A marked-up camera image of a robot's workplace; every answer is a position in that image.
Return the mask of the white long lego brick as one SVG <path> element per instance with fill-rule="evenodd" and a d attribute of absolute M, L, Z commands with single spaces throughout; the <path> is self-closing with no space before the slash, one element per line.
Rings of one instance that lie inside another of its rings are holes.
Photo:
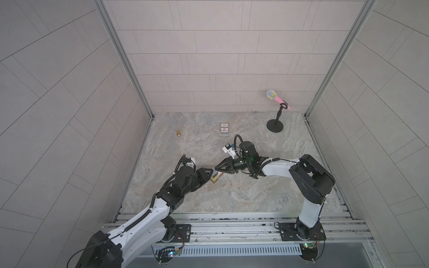
<path fill-rule="evenodd" d="M 216 174 L 213 174 L 211 177 L 220 177 L 223 173 L 217 172 Z"/>

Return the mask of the yellow lego brick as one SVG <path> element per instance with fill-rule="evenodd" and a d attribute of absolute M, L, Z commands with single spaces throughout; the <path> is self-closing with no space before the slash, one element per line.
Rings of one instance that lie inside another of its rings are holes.
<path fill-rule="evenodd" d="M 219 180 L 219 178 L 218 177 L 211 177 L 210 180 L 214 184 Z"/>

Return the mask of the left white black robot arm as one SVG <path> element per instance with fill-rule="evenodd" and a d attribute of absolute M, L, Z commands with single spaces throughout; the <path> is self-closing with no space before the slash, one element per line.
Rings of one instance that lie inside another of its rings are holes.
<path fill-rule="evenodd" d="M 176 221 L 171 217 L 184 201 L 210 181 L 214 168 L 197 168 L 194 160 L 182 155 L 172 176 L 151 198 L 150 204 L 132 219 L 107 233 L 92 235 L 80 256 L 77 268 L 125 268 L 159 241 L 169 242 Z"/>

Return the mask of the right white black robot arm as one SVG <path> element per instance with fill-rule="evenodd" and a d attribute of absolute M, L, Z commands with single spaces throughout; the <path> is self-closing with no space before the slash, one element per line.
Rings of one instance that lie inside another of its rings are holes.
<path fill-rule="evenodd" d="M 235 139 L 240 140 L 240 145 L 224 146 L 223 151 L 230 156 L 215 166 L 215 171 L 235 174 L 246 169 L 253 179 L 260 176 L 293 179 L 304 196 L 301 212 L 294 224 L 275 223 L 274 228 L 279 230 L 283 241 L 325 241 L 320 215 L 326 197 L 335 185 L 333 176 L 311 155 L 304 154 L 294 160 L 263 157 L 252 142 L 243 141 L 240 135 Z"/>

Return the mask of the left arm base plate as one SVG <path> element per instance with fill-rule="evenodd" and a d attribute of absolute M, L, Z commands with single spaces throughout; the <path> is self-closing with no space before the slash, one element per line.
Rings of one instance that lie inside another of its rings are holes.
<path fill-rule="evenodd" d="M 182 243 L 189 242 L 191 236 L 191 224 L 176 224 L 175 228 L 168 228 L 165 236 L 160 241 L 162 243 Z"/>

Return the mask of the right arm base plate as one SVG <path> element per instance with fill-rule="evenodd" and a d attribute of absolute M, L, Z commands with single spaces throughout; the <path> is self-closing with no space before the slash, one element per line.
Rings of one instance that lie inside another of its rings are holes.
<path fill-rule="evenodd" d="M 282 241 L 325 241 L 326 234 L 320 222 L 313 228 L 302 223 L 277 223 Z"/>

